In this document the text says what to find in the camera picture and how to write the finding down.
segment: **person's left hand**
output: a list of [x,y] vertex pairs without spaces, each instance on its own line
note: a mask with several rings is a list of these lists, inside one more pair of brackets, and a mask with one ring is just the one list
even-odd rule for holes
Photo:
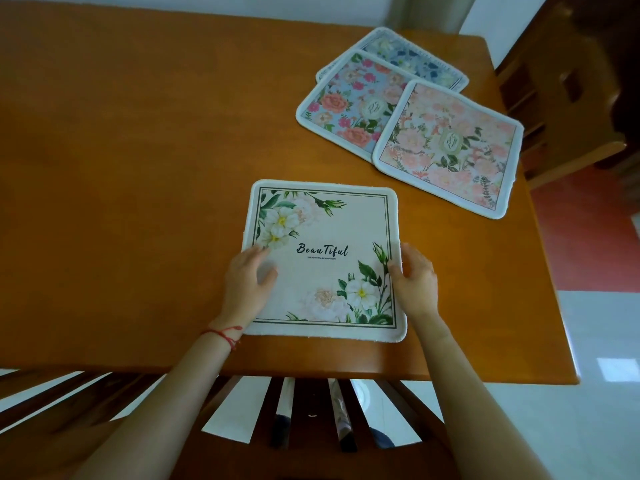
[[268,254],[268,248],[263,250],[256,245],[231,259],[225,275],[222,310],[212,325],[225,328],[240,325],[244,331],[264,308],[278,277],[278,270],[272,267],[258,283],[258,267]]

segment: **wooden table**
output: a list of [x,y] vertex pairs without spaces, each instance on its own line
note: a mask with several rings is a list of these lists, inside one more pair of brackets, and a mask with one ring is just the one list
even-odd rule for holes
[[[522,174],[492,221],[300,127],[325,63],[369,29],[0,2],[0,367],[166,371],[217,313],[260,178],[395,189],[440,311],[485,381],[576,383]],[[484,40],[407,37],[503,110]],[[224,373],[428,379],[399,344],[244,337]]]

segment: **person's right arm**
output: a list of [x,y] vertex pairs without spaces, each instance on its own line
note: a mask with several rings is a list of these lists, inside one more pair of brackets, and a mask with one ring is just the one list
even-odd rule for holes
[[389,263],[396,297],[427,361],[453,455],[464,480],[548,480],[547,469],[484,386],[438,313],[433,265],[410,244],[404,276]]

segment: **wooden chair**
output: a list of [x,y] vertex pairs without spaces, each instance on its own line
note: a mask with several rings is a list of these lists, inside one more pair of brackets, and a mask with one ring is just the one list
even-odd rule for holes
[[[0,399],[64,372],[12,372],[0,377]],[[100,377],[82,372],[0,413],[0,429],[27,417]],[[156,379],[153,374],[112,373],[0,434],[5,480],[68,478],[122,423],[109,421]],[[271,443],[283,379],[272,378],[249,444],[201,431],[240,376],[218,377],[185,443],[172,479],[460,478],[444,424],[400,381],[377,381],[421,443],[379,449],[348,379],[340,379],[357,452],[340,450],[326,379],[297,379],[288,448]]]
[[508,115],[525,127],[521,158],[534,189],[625,148],[611,122],[620,89],[596,40],[556,6],[498,74]]

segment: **bracelet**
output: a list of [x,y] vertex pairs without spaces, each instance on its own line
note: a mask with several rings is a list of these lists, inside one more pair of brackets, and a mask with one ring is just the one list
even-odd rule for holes
[[234,340],[231,337],[226,336],[225,332],[227,330],[242,330],[242,327],[240,325],[236,325],[236,326],[230,326],[229,328],[223,328],[222,330],[213,330],[212,328],[207,328],[206,330],[203,330],[200,334],[204,335],[205,333],[209,333],[209,332],[216,333],[217,335],[219,335],[220,337],[222,337],[223,339],[229,342],[229,345],[231,346],[231,350],[236,350],[236,344],[240,340]]

